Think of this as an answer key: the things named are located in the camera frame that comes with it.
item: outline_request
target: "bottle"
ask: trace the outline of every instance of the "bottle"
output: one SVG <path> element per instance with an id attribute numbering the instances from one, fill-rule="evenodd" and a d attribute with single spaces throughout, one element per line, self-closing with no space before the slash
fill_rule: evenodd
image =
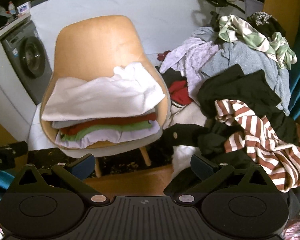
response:
<path id="1" fill-rule="evenodd" d="M 12 1 L 9 2 L 8 10 L 13 17 L 17 17 L 16 8 Z"/>

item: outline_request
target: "black clothing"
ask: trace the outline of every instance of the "black clothing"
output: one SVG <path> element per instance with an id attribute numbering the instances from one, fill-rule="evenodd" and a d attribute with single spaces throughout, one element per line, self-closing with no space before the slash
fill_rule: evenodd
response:
<path id="1" fill-rule="evenodd" d="M 263 70 L 244 75 L 240 65 L 236 64 L 204 82 L 198 93 L 201 111 L 208 118 L 217 115 L 214 101 L 223 99 L 246 103 L 259 118 L 268 118 L 281 140 L 299 144 L 295 122 L 276 107 L 281 99 L 269 87 Z"/>
<path id="2" fill-rule="evenodd" d="M 203 114 L 214 118 L 217 114 L 215 100 L 236 99 L 246 103 L 258 117 L 267 116 L 278 137 L 286 143 L 298 145 L 295 122 L 276 106 L 280 98 L 266 82 L 263 70 L 244 75 L 239 65 L 234 65 L 220 75 L 204 82 L 198 93 Z M 228 163 L 235 169 L 247 169 L 254 161 L 247 155 L 246 148 L 226 153 L 224 142 L 235 132 L 242 130 L 240 125 L 228 126 L 214 120 L 210 129 L 194 125 L 176 124 L 164 130 L 163 136 L 168 146 L 187 145 L 199 147 L 201 154 L 215 164 Z M 182 171 L 166 187 L 166 195 L 175 196 L 200 183 L 191 169 Z M 300 187 L 282 193 L 293 218 L 300 211 Z"/>
<path id="3" fill-rule="evenodd" d="M 187 80 L 186 77 L 181 76 L 181 72 L 180 71 L 175 71 L 172 68 L 169 68 L 163 74 L 160 73 L 160 75 L 162 76 L 164 82 L 166 83 L 167 88 L 169 88 L 172 85 L 172 83 L 175 82 L 175 81 Z"/>
<path id="4" fill-rule="evenodd" d="M 275 32 L 280 32 L 283 37 L 286 36 L 286 31 L 278 23 L 278 21 L 270 14 L 265 12 L 256 12 L 247 18 L 247 22 L 258 32 L 272 38 Z"/>

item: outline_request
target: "chair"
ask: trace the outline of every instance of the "chair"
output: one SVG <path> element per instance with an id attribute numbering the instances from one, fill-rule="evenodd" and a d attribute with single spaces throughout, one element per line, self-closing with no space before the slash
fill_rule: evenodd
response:
<path id="1" fill-rule="evenodd" d="M 51 142 L 55 142 L 57 129 L 51 122 L 42 120 L 42 113 L 61 77 L 76 77 L 91 81 L 98 77 L 111 77 L 113 68 L 125 67 L 131 62 L 141 62 L 146 70 L 162 87 L 166 97 L 156 106 L 157 121 L 162 127 L 168 110 L 170 96 L 168 89 L 157 70 L 145 55 L 138 34 L 132 22 L 125 16 L 102 16 L 71 24 L 61 30 L 55 49 L 54 72 L 42 99 L 40 122 Z M 91 153 L 96 157 L 96 174 L 101 176 L 98 157 L 110 156 L 140 148 L 147 166 L 151 165 L 145 146 L 160 138 L 162 130 L 143 139 L 114 144 L 108 141 L 97 142 L 85 149 L 58 146 L 66 155 L 80 158 Z"/>

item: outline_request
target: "striped shirt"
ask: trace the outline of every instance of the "striped shirt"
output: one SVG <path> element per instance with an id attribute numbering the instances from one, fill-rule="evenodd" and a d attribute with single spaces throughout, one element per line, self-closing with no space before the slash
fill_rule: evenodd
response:
<path id="1" fill-rule="evenodd" d="M 300 186 L 300 147 L 280 140 L 267 117 L 257 117 L 242 101 L 224 99 L 215 105 L 217 120 L 243 128 L 225 141 L 226 153 L 247 147 L 248 156 L 264 168 L 278 190 Z"/>

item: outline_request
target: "metal screw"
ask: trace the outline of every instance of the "metal screw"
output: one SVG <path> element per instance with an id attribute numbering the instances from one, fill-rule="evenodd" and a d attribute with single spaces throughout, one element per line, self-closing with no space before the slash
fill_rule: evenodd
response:
<path id="1" fill-rule="evenodd" d="M 107 200 L 107 197 L 103 195 L 94 195 L 91 197 L 91 200 L 95 203 L 102 203 Z"/>
<path id="2" fill-rule="evenodd" d="M 184 203 L 190 203 L 194 201 L 194 196 L 191 195 L 181 195 L 179 197 L 179 200 L 184 202 Z"/>

